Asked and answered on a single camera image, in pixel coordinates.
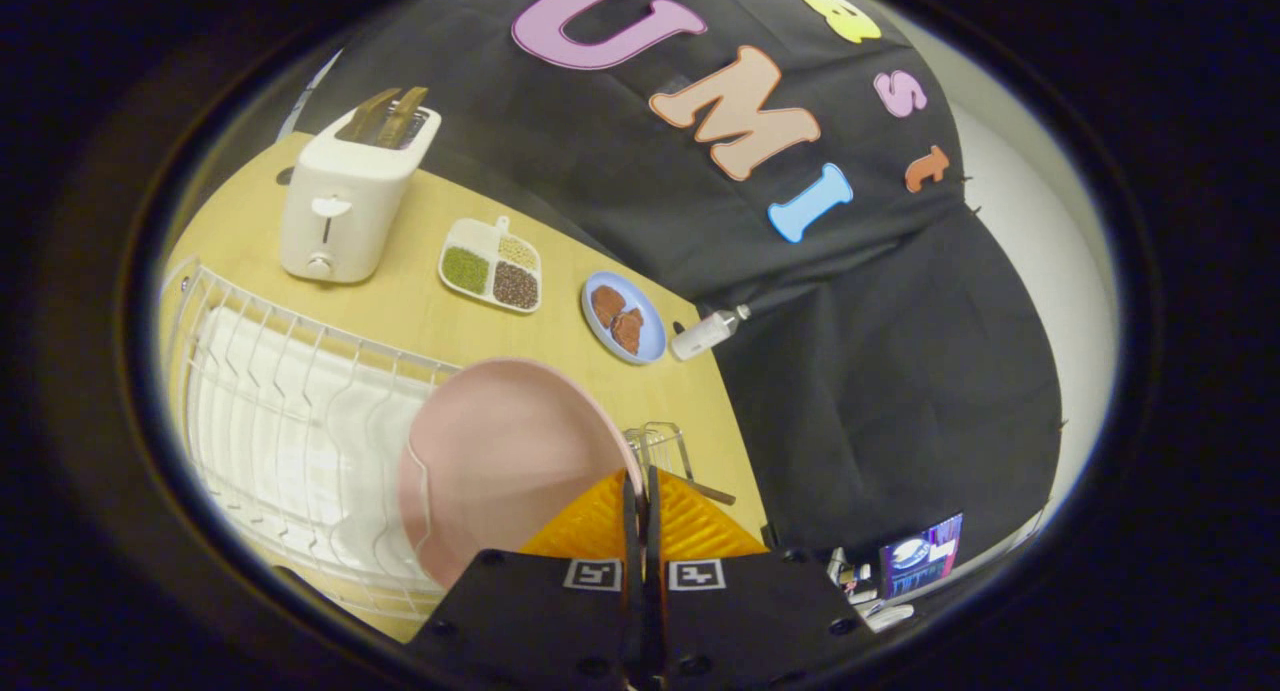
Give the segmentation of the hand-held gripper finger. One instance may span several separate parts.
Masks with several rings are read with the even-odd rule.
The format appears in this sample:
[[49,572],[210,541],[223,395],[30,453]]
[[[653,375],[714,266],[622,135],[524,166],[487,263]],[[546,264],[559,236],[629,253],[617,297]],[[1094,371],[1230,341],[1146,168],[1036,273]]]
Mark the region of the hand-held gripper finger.
[[611,554],[483,549],[407,644],[411,660],[452,690],[627,688],[643,504],[626,471],[588,500],[609,505],[575,536],[613,543]]
[[669,500],[687,482],[648,471],[640,601],[646,676],[663,690],[855,690],[874,640],[805,552],[677,559],[687,527]]

